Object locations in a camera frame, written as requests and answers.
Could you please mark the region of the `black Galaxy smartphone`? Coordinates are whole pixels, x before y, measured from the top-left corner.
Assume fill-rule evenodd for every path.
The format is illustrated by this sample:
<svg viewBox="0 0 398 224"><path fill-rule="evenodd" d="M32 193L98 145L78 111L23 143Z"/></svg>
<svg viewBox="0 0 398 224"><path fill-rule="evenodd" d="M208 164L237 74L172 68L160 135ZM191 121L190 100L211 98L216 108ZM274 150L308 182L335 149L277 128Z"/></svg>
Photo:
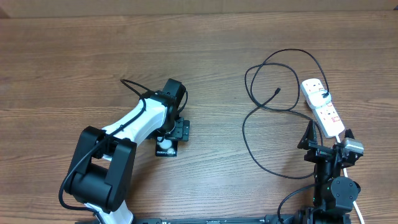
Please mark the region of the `black Galaxy smartphone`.
<svg viewBox="0 0 398 224"><path fill-rule="evenodd" d="M178 141L172 141L164 139L162 142L161 138L156 140L155 155L157 157L176 157L178 152Z"/></svg>

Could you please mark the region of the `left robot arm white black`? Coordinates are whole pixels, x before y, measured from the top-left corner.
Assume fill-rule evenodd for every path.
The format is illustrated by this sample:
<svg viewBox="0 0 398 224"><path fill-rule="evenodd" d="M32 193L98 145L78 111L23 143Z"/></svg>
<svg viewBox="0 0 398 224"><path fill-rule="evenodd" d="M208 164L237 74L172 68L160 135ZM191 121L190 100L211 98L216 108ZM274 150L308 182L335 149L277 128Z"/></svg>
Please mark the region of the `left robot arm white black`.
<svg viewBox="0 0 398 224"><path fill-rule="evenodd" d="M58 201L63 208L88 211L95 223L135 223L126 196L137 147L155 141L157 157L176 157L179 142L189 140L190 122L180 116L188 100L185 86L168 79L162 90L138 94L136 107L101 129L80 134Z"/></svg>

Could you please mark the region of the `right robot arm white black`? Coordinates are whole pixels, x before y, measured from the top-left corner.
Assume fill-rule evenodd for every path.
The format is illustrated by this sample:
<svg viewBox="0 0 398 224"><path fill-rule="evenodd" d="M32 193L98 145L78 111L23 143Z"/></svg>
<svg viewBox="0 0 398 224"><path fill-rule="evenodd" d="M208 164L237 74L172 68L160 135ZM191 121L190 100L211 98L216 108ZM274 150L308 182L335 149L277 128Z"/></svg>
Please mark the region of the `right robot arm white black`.
<svg viewBox="0 0 398 224"><path fill-rule="evenodd" d="M350 223L349 212L361 191L359 184L341 175L341 170L355 165L363 156L362 142L353 138L352 131L345 131L345 138L332 147L317 143L315 123L308 123L305 134L298 143L307 154L304 160L315 164L313 207L299 210L294 223Z"/></svg>

